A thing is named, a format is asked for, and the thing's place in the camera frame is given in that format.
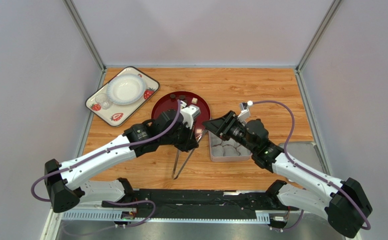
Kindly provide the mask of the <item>pink square tin box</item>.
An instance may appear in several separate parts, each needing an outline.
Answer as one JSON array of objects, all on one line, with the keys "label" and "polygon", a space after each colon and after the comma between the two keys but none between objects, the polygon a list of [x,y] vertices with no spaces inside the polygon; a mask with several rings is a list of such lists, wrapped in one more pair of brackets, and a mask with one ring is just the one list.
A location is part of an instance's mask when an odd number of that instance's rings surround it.
[{"label": "pink square tin box", "polygon": [[224,141],[210,131],[208,134],[209,155],[212,162],[241,162],[251,158],[251,152],[233,139]]}]

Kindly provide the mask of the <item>dark red round plate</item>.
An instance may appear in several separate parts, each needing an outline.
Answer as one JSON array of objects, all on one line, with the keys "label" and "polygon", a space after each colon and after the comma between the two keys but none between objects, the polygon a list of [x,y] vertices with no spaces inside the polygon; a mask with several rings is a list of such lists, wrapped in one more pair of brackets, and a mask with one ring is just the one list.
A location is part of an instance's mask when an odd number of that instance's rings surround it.
[{"label": "dark red round plate", "polygon": [[[170,94],[175,94],[176,98],[170,99]],[[197,104],[191,103],[192,98],[198,99]],[[189,91],[174,91],[174,92],[171,92],[171,93],[164,95],[155,103],[154,107],[152,108],[151,118],[152,119],[157,118],[160,115],[160,113],[162,113],[168,109],[175,109],[176,101],[178,99],[186,102],[188,106],[189,105],[196,105],[196,106],[200,107],[201,114],[195,120],[195,137],[197,137],[205,129],[205,127],[202,125],[202,123],[204,121],[208,121],[211,119],[211,109],[210,109],[208,103],[206,102],[206,100],[196,93],[189,92]]]}]

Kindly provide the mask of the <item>metal tongs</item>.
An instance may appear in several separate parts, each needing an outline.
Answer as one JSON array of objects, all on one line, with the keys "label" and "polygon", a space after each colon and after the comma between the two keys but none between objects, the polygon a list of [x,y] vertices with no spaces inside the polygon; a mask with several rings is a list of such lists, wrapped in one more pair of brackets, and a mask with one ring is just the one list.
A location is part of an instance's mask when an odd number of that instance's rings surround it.
[{"label": "metal tongs", "polygon": [[[195,139],[197,140],[197,143],[200,144],[201,141],[204,139],[205,135],[208,133],[207,130],[203,130]],[[186,158],[181,161],[181,156],[182,156],[182,151],[180,150],[177,150],[176,152],[176,156],[175,156],[175,160],[174,160],[174,164],[173,164],[173,169],[172,169],[172,174],[171,174],[171,179],[172,180],[176,180],[181,172],[183,171],[183,169],[185,168],[186,164],[188,163],[188,161],[190,160],[190,158],[192,157],[193,153],[197,150],[198,148],[194,148],[192,150],[189,150],[187,152],[187,156]]]}]

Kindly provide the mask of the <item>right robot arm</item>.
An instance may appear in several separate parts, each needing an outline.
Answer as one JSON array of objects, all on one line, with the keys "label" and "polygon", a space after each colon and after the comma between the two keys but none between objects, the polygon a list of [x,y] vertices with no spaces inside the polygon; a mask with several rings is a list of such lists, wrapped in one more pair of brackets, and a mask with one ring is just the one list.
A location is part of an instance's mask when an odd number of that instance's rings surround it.
[{"label": "right robot arm", "polygon": [[230,111],[223,117],[205,121],[203,126],[222,140],[231,139],[247,148],[260,168],[300,185],[295,187],[276,180],[266,190],[275,201],[326,219],[347,238],[356,237],[360,229],[371,228],[368,217],[372,207],[358,181],[332,177],[297,160],[269,140],[268,130],[260,119],[243,123]]}]

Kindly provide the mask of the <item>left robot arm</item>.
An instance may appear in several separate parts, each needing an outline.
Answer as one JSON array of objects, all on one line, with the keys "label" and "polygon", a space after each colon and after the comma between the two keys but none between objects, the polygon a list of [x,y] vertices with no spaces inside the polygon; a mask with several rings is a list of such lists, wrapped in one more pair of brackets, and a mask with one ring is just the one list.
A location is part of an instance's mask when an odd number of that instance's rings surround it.
[{"label": "left robot arm", "polygon": [[156,119],[149,119],[125,130],[108,144],[77,159],[45,163],[45,186],[55,213],[63,213],[82,202],[118,201],[126,190],[110,187],[93,190],[88,180],[119,163],[155,152],[160,146],[174,146],[188,152],[199,146],[193,125],[201,110],[190,105],[176,111],[169,109]]}]

